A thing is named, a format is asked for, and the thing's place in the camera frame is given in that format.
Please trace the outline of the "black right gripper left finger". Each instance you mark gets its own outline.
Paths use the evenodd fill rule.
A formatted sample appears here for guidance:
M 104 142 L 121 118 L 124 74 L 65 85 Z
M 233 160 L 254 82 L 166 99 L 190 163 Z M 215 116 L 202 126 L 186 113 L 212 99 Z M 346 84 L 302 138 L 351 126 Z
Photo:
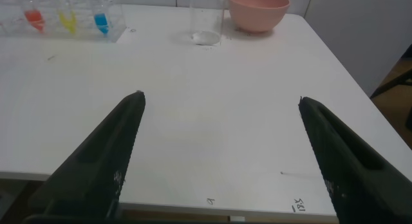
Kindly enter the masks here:
M 33 193 L 30 219 L 111 219 L 144 109 L 142 91 L 124 97 Z

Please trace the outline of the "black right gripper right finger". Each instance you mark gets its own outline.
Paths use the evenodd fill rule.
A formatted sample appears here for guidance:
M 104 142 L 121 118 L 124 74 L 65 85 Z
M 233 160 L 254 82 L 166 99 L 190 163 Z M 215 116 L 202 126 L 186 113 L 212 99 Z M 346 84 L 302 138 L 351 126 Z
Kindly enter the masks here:
M 411 181 L 322 103 L 299 112 L 340 223 L 411 223 Z

